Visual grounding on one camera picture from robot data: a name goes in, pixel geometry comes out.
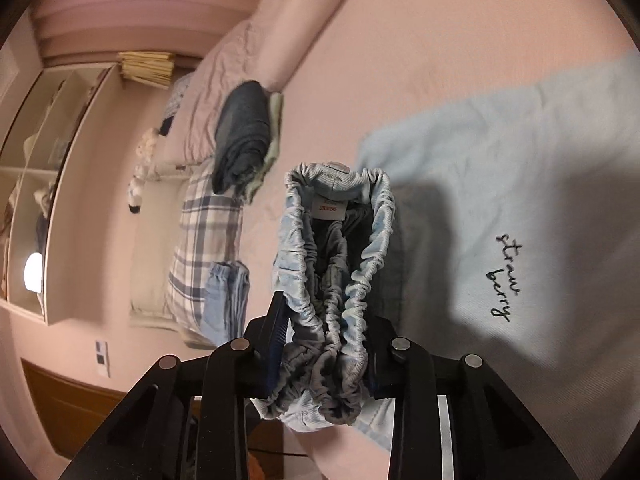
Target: white stuffed animal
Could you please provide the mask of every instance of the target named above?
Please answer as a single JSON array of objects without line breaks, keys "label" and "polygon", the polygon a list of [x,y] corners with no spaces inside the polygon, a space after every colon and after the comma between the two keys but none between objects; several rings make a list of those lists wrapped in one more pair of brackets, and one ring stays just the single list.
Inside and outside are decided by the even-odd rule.
[{"label": "white stuffed animal", "polygon": [[158,130],[149,128],[136,146],[136,156],[138,163],[133,169],[133,178],[129,182],[127,189],[127,203],[132,213],[139,213],[142,206],[142,191],[145,187],[145,180],[154,158],[156,144],[158,143]]},{"label": "white stuffed animal", "polygon": [[136,155],[138,156],[139,163],[151,164],[151,160],[154,158],[156,144],[158,143],[158,135],[156,128],[149,128],[142,135],[142,140],[140,140],[140,143],[136,147]]},{"label": "white stuffed animal", "polygon": [[149,172],[149,166],[146,164],[137,164],[133,169],[133,178],[129,182],[127,189],[127,203],[129,203],[129,211],[139,213],[142,206],[142,190],[145,187],[146,174]]}]

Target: white shelf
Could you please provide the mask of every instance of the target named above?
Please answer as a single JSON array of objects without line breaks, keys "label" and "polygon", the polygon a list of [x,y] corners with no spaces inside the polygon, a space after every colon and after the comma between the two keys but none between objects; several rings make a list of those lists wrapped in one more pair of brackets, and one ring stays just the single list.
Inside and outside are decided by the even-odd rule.
[{"label": "white shelf", "polygon": [[38,251],[36,220],[41,211],[33,193],[42,186],[42,181],[27,174],[23,176],[20,184],[9,238],[7,300],[32,314],[44,317],[37,295],[24,286],[24,264],[32,253]]},{"label": "white shelf", "polygon": [[53,146],[57,141],[70,142],[73,138],[82,108],[86,106],[89,88],[89,83],[77,72],[72,72],[66,78],[44,121],[42,121],[29,160],[27,160],[27,168],[58,169],[55,164],[49,161]]},{"label": "white shelf", "polygon": [[[78,200],[97,133],[121,89],[114,64],[45,69],[20,108],[0,153],[0,206],[21,181],[8,241],[8,297],[0,299],[1,307],[46,324],[68,316],[67,271]],[[31,136],[31,151],[25,153],[24,141]],[[56,144],[66,149],[52,157]],[[24,265],[38,250],[36,222],[42,211],[33,194],[56,180],[44,250],[42,308],[37,295],[24,286]]]},{"label": "white shelf", "polygon": [[47,324],[68,315],[72,301],[62,291],[72,290],[69,260],[74,254],[76,214],[82,188],[90,171],[95,147],[95,132],[104,123],[113,107],[122,80],[116,67],[109,70],[104,81],[82,118],[62,167],[56,197],[51,210],[49,233],[44,261],[44,303]]}]

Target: lamp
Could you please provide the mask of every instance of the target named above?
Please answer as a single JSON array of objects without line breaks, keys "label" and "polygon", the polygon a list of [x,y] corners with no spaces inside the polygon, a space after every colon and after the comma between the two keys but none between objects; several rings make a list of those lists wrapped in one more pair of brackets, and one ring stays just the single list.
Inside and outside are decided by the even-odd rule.
[{"label": "lamp", "polygon": [[36,294],[42,292],[42,254],[33,253],[27,258],[24,264],[24,286]]}]

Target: folded clothes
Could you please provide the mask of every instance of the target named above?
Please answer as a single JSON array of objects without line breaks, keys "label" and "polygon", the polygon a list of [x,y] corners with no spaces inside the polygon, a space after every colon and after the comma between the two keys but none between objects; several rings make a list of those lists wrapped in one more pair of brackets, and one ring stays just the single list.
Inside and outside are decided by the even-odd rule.
[{"label": "folded clothes", "polygon": [[294,334],[272,396],[254,403],[296,431],[351,424],[367,365],[365,296],[392,233],[389,180],[382,170],[301,164],[286,187],[273,288],[287,298]]},{"label": "folded clothes", "polygon": [[250,204],[255,194],[262,187],[264,177],[280,155],[280,120],[282,117],[282,94],[274,92],[269,96],[269,122],[271,128],[271,144],[264,157],[262,167],[255,174],[254,179],[244,188],[244,202]]},{"label": "folded clothes", "polygon": [[213,192],[234,187],[241,196],[262,167],[271,142],[268,99],[257,81],[246,81],[226,99],[216,128]]},{"label": "folded clothes", "polygon": [[200,333],[216,346],[242,336],[249,270],[241,262],[214,263],[205,290]]}]

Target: pillow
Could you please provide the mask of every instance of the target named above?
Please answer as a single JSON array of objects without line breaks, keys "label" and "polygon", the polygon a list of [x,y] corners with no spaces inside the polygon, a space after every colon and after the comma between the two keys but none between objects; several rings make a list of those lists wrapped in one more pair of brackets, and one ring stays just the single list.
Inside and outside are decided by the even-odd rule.
[{"label": "pillow", "polygon": [[172,318],[164,292],[188,183],[188,180],[145,183],[145,203],[138,215],[130,275],[131,309],[135,314]]},{"label": "pillow", "polygon": [[342,1],[262,0],[254,18],[264,37],[251,78],[281,92]]},{"label": "pillow", "polygon": [[166,137],[169,133],[169,129],[171,128],[171,124],[174,121],[174,116],[180,107],[180,103],[182,102],[182,98],[184,97],[184,93],[187,91],[189,87],[189,83],[191,82],[191,77],[193,76],[193,72],[188,73],[187,75],[183,75],[181,78],[178,78],[174,84],[171,86],[171,95],[169,95],[169,100],[164,107],[164,114],[162,115],[162,124],[158,133]]},{"label": "pillow", "polygon": [[166,137],[158,136],[156,150],[151,159],[146,180],[167,180],[169,178],[188,179],[195,166],[169,164],[162,160]]},{"label": "pillow", "polygon": [[199,164],[214,151],[214,130],[226,96],[245,80],[248,22],[238,23],[193,73],[166,137],[165,164]]}]

